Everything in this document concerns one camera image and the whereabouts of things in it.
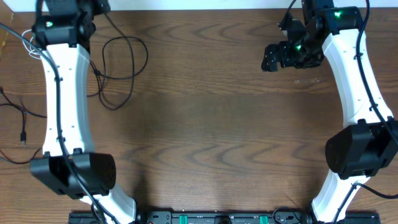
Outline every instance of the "wooden surface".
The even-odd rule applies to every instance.
[[[326,141],[342,128],[342,111],[328,62],[308,70],[263,73],[264,47],[284,39],[276,23],[284,10],[112,12],[126,35],[142,38],[150,59],[134,95],[118,111],[88,100],[98,152],[116,160],[118,182],[143,207],[174,210],[273,210],[306,208],[328,172]],[[299,10],[294,16],[301,17]],[[32,14],[17,14],[13,27],[28,29]],[[398,111],[398,9],[373,9],[368,51],[387,104]],[[101,48],[118,36],[103,16],[91,39],[91,59],[101,68]],[[134,47],[138,65],[144,52]],[[45,114],[45,80],[38,60],[11,37],[0,62],[6,93]],[[123,40],[106,50],[108,73],[131,74]],[[129,82],[109,82],[121,101]],[[88,89],[96,82],[89,71]],[[46,120],[29,117],[21,146],[20,114],[0,109],[0,147],[24,160],[43,144]],[[397,193],[398,162],[368,184]],[[89,206],[59,197],[33,178],[29,166],[0,162],[2,223],[66,223],[72,210]],[[398,201],[360,190],[350,210],[371,210],[396,223]]]

